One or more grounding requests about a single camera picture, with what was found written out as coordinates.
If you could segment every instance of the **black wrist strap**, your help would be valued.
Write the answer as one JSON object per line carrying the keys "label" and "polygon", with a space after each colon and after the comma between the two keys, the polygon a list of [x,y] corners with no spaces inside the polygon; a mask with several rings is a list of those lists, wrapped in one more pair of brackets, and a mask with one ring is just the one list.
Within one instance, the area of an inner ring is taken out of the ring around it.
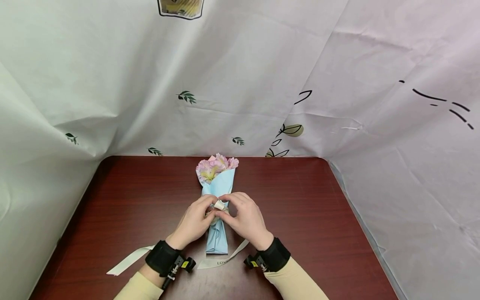
{"label": "black wrist strap", "polygon": [[270,247],[265,251],[259,251],[257,255],[263,259],[270,272],[280,271],[290,259],[290,252],[278,238],[274,238]]}
{"label": "black wrist strap", "polygon": [[180,250],[173,249],[167,242],[161,240],[147,255],[145,262],[158,272],[160,277],[167,277],[179,255]]}

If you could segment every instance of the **hand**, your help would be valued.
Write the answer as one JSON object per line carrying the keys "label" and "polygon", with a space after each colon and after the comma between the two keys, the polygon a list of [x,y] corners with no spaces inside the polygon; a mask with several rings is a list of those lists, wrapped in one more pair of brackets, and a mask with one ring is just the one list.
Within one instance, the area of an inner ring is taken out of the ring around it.
{"label": "hand", "polygon": [[211,204],[217,202],[213,195],[203,195],[193,202],[183,214],[177,229],[165,241],[173,249],[183,250],[188,244],[201,237],[215,218],[213,211],[205,212]]}
{"label": "hand", "polygon": [[267,230],[257,204],[244,192],[223,195],[219,199],[230,201],[237,208],[237,216],[232,217],[219,210],[215,211],[215,215],[252,243],[257,250],[267,250],[273,242],[273,234]]}

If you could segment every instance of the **ribbon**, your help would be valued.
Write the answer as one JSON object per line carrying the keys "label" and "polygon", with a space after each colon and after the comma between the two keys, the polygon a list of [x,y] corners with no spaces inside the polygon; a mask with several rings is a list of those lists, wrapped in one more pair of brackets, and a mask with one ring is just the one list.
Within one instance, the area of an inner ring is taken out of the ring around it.
{"label": "ribbon", "polygon": [[[210,268],[216,268],[220,267],[232,258],[235,257],[240,251],[243,250],[248,245],[248,241],[244,240],[240,246],[232,253],[232,255],[227,258],[227,259],[204,259],[202,260],[198,266],[197,269],[210,269]],[[144,256],[147,252],[153,249],[155,245],[153,246],[148,246],[148,247],[142,247],[139,248],[132,253],[130,253],[129,256],[125,257],[118,265],[113,267],[110,271],[107,272],[107,275],[113,275],[113,276],[118,276],[123,273],[126,269],[128,269],[132,264],[134,264],[136,261],[138,261],[142,256]]]}

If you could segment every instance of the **light blue wrapping paper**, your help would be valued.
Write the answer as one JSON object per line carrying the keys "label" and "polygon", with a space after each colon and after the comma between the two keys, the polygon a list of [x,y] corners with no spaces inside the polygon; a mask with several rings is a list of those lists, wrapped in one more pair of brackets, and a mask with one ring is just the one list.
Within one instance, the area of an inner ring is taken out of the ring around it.
{"label": "light blue wrapping paper", "polygon": [[[211,194],[220,197],[224,194],[230,194],[232,192],[234,177],[235,169],[232,169],[218,174],[210,184],[200,182],[203,186],[202,195]],[[210,226],[206,252],[207,254],[228,254],[227,236],[222,220],[218,220]]]}

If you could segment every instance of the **sleeve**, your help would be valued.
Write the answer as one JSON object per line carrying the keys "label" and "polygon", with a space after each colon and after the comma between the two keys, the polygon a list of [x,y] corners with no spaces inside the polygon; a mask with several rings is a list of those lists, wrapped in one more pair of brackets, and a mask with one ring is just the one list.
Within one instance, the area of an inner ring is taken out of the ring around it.
{"label": "sleeve", "polygon": [[280,292],[284,300],[328,300],[325,293],[302,267],[290,257],[278,272],[265,272],[265,277]]}
{"label": "sleeve", "polygon": [[140,273],[135,273],[123,287],[114,300],[158,300],[163,290],[145,278]]}

